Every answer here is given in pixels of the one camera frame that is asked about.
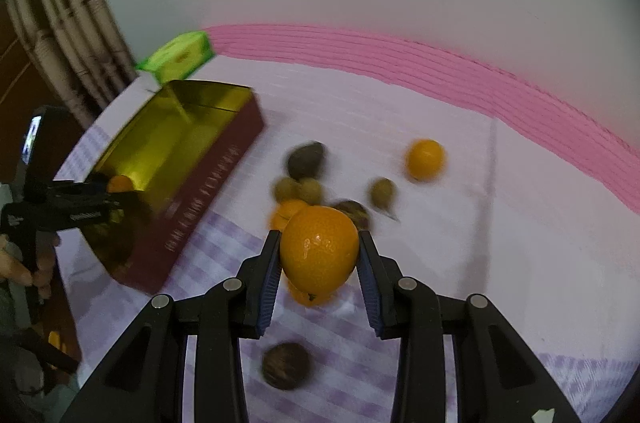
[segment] maroon box side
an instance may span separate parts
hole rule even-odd
[[[126,271],[116,277],[119,282],[150,294],[160,290],[191,233],[263,128],[252,94],[137,241]]]

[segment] checkered pattern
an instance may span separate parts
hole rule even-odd
[[[110,137],[103,129],[97,125],[91,127],[71,152],[57,178],[82,180],[109,141]],[[257,237],[209,210],[174,266],[164,292],[176,299],[202,294],[212,285],[234,276],[242,260],[256,255],[261,247],[262,241]],[[71,291],[74,316],[78,312],[74,305],[81,299],[74,297],[73,290],[80,282],[86,282],[86,273],[86,270],[78,270],[63,274],[67,290]],[[92,301],[91,310],[100,311],[104,316],[113,311],[119,318],[129,320],[144,299],[132,300],[132,292],[126,290],[124,287],[111,289],[108,295]],[[108,322],[100,324],[102,329],[98,329],[88,316],[76,316],[85,356],[92,355],[92,349],[104,347],[105,342],[110,345],[117,337],[117,329],[113,329],[114,335],[104,332],[105,327],[110,327]],[[313,354],[316,368],[310,383],[292,392],[272,389],[260,377],[264,350],[286,340],[303,343]],[[453,422],[456,421],[453,356],[450,342],[446,343],[447,392],[450,395],[447,421]],[[241,343],[250,420],[252,423],[387,422],[394,396],[398,352],[398,342],[382,342],[370,329],[362,295],[355,282],[344,285],[330,305],[315,310],[298,305],[281,287],[265,336]],[[543,353],[539,358],[585,423],[600,421],[638,365],[549,353]],[[194,345],[191,341],[184,396],[184,421],[187,422],[193,420],[193,371]]]

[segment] human hand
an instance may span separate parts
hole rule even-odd
[[[51,279],[56,266],[54,248],[60,244],[56,233],[39,231],[36,234],[36,265],[38,269],[32,274],[22,263],[7,252],[8,239],[0,235],[0,282],[10,280],[22,286],[36,286],[43,299],[51,296]]]

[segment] green and yellow package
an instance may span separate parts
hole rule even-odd
[[[204,31],[178,35],[158,51],[140,62],[136,69],[150,72],[160,85],[171,80],[184,80],[215,53]]]

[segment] silver screw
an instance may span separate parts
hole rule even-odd
[[[162,309],[169,305],[169,297],[167,295],[156,295],[151,299],[151,305],[156,309]]]
[[[483,295],[473,295],[471,297],[471,305],[478,309],[484,309],[489,305],[489,300]]]
[[[239,278],[228,278],[222,284],[222,287],[227,291],[236,291],[242,287],[242,281]]]
[[[404,289],[405,291],[413,291],[418,287],[418,282],[411,277],[402,277],[398,281],[398,286],[400,289]]]

